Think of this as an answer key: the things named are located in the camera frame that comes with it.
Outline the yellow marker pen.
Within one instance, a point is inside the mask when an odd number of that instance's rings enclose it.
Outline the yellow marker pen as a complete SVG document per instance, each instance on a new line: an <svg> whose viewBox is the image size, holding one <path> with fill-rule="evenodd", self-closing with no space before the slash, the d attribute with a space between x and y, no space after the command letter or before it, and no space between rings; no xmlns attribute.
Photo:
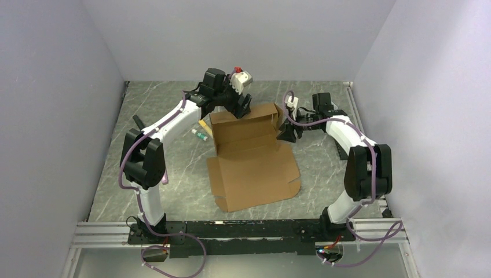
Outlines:
<svg viewBox="0 0 491 278"><path fill-rule="evenodd" d="M200 120L199 125L205 130L210 138L213 138L211 127L204 120Z"/></svg>

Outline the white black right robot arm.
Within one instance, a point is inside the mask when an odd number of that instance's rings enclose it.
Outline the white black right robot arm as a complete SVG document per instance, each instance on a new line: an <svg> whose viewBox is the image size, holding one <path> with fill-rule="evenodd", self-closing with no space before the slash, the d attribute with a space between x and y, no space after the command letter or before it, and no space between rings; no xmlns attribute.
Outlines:
<svg viewBox="0 0 491 278"><path fill-rule="evenodd" d="M329 93L312 96L312 109L298 105L293 91L283 96L285 121L277 139L295 143L304 132L321 130L332 137L337 147L347 155L344 190L324 215L319 233L325 240L333 240L342 231L341 224L352 218L361 207L373 203L392 190L391 148L368 138L349 118L335 107Z"/></svg>

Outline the brown cardboard box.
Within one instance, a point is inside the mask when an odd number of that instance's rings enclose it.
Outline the brown cardboard box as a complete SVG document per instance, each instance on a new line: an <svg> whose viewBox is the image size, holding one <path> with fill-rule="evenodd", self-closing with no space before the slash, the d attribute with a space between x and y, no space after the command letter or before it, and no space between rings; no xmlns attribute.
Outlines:
<svg viewBox="0 0 491 278"><path fill-rule="evenodd" d="M283 113L274 103L251 108L236 119L230 112L210 115L216 156L207 159L211 193L225 212L295 197L300 172L290 144L277 140Z"/></svg>

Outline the pink pen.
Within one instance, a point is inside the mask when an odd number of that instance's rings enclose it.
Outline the pink pen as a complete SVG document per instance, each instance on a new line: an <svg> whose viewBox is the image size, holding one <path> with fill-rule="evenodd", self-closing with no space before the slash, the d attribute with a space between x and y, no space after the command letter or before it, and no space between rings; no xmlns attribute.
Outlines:
<svg viewBox="0 0 491 278"><path fill-rule="evenodd" d="M162 179L161 179L161 183L162 183L163 185L168 184L168 174L167 174L167 172L166 172L166 171L164 172L164 175L163 175L163 177L162 177Z"/></svg>

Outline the green white glue stick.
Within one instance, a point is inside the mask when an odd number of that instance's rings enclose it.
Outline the green white glue stick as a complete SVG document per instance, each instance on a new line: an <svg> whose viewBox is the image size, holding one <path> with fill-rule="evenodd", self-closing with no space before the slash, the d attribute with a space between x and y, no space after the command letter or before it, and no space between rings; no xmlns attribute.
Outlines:
<svg viewBox="0 0 491 278"><path fill-rule="evenodd" d="M197 131L196 129L192 129L191 132L192 132L192 134L194 134L196 137L200 138L203 141L208 140L208 136L206 134L201 133L201 132Z"/></svg>

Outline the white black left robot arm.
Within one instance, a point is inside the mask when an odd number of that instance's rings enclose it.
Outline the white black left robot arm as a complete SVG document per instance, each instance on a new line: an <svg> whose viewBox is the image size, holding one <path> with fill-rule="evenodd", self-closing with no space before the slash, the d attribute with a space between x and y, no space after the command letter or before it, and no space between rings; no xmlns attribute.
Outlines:
<svg viewBox="0 0 491 278"><path fill-rule="evenodd" d="M151 243L161 242L167 233L159 185L168 182L165 148L216 107L223 107L236 119L250 113L252 97L244 89L252 75L236 67L231 73L208 68L203 80L192 90L184 90L177 106L155 123L146 126L135 116L136 129L124 138L118 184L134 192L138 220L145 225L144 236Z"/></svg>

